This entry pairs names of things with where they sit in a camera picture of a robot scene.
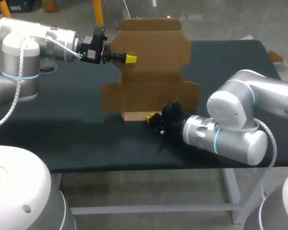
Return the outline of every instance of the gray floor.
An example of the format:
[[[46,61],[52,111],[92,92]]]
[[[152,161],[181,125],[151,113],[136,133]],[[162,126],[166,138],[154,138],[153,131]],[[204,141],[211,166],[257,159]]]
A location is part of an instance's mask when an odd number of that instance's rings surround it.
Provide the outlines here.
[[[95,19],[92,0],[57,0],[59,12],[44,13],[37,4],[32,13],[13,17],[56,25],[91,35]],[[126,0],[131,17],[179,17],[189,39],[232,40],[252,35],[266,49],[281,54],[286,62],[277,70],[288,80],[288,0]],[[106,31],[110,40],[121,21],[118,0],[104,0]],[[253,170],[235,171],[240,190],[248,186]],[[275,168],[265,182],[265,192],[288,176],[288,168]],[[139,172],[70,173],[61,189],[71,207],[223,203],[228,201],[219,169]],[[78,230],[192,229],[238,230],[229,212],[153,213],[76,216]]]

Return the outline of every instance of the cable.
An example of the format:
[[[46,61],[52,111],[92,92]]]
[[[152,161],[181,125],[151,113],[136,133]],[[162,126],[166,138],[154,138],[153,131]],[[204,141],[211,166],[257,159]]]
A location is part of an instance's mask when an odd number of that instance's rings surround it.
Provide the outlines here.
[[[78,53],[72,51],[71,49],[69,49],[66,46],[62,45],[60,42],[57,42],[57,41],[53,40],[52,37],[48,36],[48,37],[42,37],[42,38],[45,39],[46,41],[49,41],[49,42],[52,42],[52,43],[56,44],[58,47],[64,49],[66,52],[74,55],[75,57],[77,57],[79,59],[82,58],[81,54],[78,54]]]
[[[22,83],[22,80],[23,80],[23,68],[24,68],[24,47],[23,47],[23,43],[24,43],[24,41],[27,38],[28,37],[22,38],[20,40],[20,43],[19,43],[20,60],[19,60],[19,72],[18,72],[18,79],[17,79],[17,85],[16,85],[16,92],[15,92],[14,100],[13,100],[13,103],[12,103],[10,109],[8,110],[7,114],[0,120],[0,126],[2,126],[10,118],[10,116],[14,112],[15,106],[16,106],[17,101],[18,101],[20,88],[21,88],[21,83]]]
[[[124,5],[125,5],[125,8],[126,8],[126,11],[127,11],[127,14],[128,14],[128,18],[131,18],[131,17],[130,17],[130,13],[129,13],[128,6],[127,6],[127,4],[126,4],[126,0],[123,0],[123,3],[124,3]]]
[[[276,141],[275,141],[275,138],[271,132],[271,130],[268,128],[268,126],[261,120],[255,118],[254,121],[261,125],[264,130],[267,132],[267,134],[269,135],[271,141],[272,141],[272,146],[273,146],[273,157],[272,157],[272,161],[270,163],[270,165],[268,166],[269,169],[271,169],[273,167],[273,165],[275,164],[275,161],[276,161],[276,157],[277,157],[277,146],[276,146]]]
[[[18,72],[18,79],[17,79],[17,85],[16,85],[16,92],[15,92],[15,96],[14,96],[14,100],[13,103],[10,107],[10,109],[8,110],[7,114],[0,120],[0,126],[2,126],[12,115],[12,113],[14,112],[14,109],[16,107],[18,98],[19,98],[19,94],[20,94],[20,88],[21,88],[21,83],[23,80],[23,69],[24,69],[24,41],[26,39],[31,39],[33,38],[33,36],[29,36],[29,37],[23,37],[20,42],[19,42],[19,50],[20,50],[20,56],[19,56],[19,72]],[[72,50],[70,50],[69,48],[65,47],[64,45],[62,45],[61,43],[53,40],[51,37],[42,37],[43,39],[45,39],[46,41],[50,41],[54,44],[56,44],[57,46],[61,47],[62,49],[66,50],[66,52],[71,53],[72,55],[74,55],[75,57],[81,59],[82,55],[78,54]]]
[[[270,165],[268,166],[268,170],[272,169],[273,165],[275,164],[276,161],[276,157],[277,157],[277,146],[276,146],[276,141],[275,138],[273,136],[273,133],[271,132],[271,130],[268,128],[268,126],[261,120],[255,118],[254,121],[258,124],[261,125],[264,130],[267,132],[267,134],[269,135],[271,142],[272,142],[272,146],[273,146],[273,156],[272,156],[272,160]],[[263,200],[266,199],[266,195],[264,194],[264,186],[263,184],[261,184],[260,186],[260,194]]]

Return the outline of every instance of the brown cardboard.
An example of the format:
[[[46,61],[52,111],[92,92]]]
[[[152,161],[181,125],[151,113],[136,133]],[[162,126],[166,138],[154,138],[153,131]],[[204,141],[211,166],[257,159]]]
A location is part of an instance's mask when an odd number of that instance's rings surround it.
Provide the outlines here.
[[[196,113],[201,85],[184,81],[178,71],[189,63],[191,43],[178,19],[127,19],[110,44],[112,53],[137,56],[135,64],[113,62],[121,71],[118,82],[101,87],[106,114],[121,112],[125,120],[145,120],[169,101]]]

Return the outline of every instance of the table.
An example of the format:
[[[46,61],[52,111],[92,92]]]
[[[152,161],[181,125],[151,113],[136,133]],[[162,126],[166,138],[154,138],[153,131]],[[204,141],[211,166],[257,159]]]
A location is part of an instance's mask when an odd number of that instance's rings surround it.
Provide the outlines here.
[[[185,79],[201,83],[203,99],[198,115],[208,116],[206,101],[232,74],[251,69],[279,79],[273,63],[259,41],[193,41],[192,59],[182,72]],[[38,97],[20,103],[14,114],[0,127],[0,145],[24,148],[39,156],[53,173],[249,167],[183,143],[168,143],[153,135],[146,122],[123,122],[119,114],[104,115],[99,87],[117,81],[120,71],[112,64],[59,62],[55,74],[40,77]],[[0,118],[9,105],[0,107]],[[278,147],[276,166],[288,166],[288,121],[254,111],[272,130]],[[258,165],[266,167],[272,148]],[[236,210],[235,223],[242,222],[254,205],[260,181],[255,181],[240,199],[233,170],[224,170],[232,204],[190,207],[110,207],[74,209],[75,214],[138,211]]]

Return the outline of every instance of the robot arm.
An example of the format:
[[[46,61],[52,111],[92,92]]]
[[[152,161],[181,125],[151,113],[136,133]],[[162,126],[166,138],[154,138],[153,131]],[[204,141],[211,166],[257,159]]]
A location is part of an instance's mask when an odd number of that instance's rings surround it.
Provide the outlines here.
[[[130,63],[136,60],[127,54],[110,52],[105,29],[96,26],[94,36],[86,36],[83,40],[75,31],[21,21],[13,18],[0,20],[0,47],[3,53],[3,68],[0,75],[0,105],[13,101],[17,86],[20,63],[20,40],[31,37],[30,44],[24,46],[24,66],[22,87],[18,101],[32,100],[38,93],[39,59],[53,56],[56,59],[73,62],[76,57],[81,61],[100,64],[118,60]]]
[[[241,70],[207,102],[211,117],[234,130],[254,128],[253,106],[288,119],[288,82]]]
[[[208,99],[212,118],[190,116],[179,104],[166,104],[162,110],[164,133],[176,133],[189,145],[257,165],[265,156],[268,140],[257,129],[254,106],[288,119],[288,82],[241,70]]]

